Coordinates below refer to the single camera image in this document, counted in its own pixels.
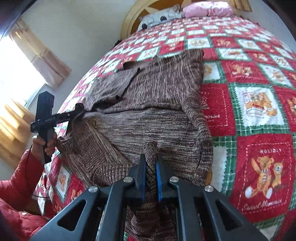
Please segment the person's left hand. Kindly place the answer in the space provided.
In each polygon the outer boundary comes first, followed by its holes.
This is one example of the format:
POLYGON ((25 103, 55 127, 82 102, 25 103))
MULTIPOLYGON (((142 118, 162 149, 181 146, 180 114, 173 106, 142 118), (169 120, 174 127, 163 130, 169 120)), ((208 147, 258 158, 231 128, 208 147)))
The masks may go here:
POLYGON ((47 156, 51 156, 55 152, 56 143, 56 132, 53 132, 52 138, 47 143, 40 136, 33 136, 31 153, 38 161, 41 161, 44 157, 44 153, 46 153, 47 156))

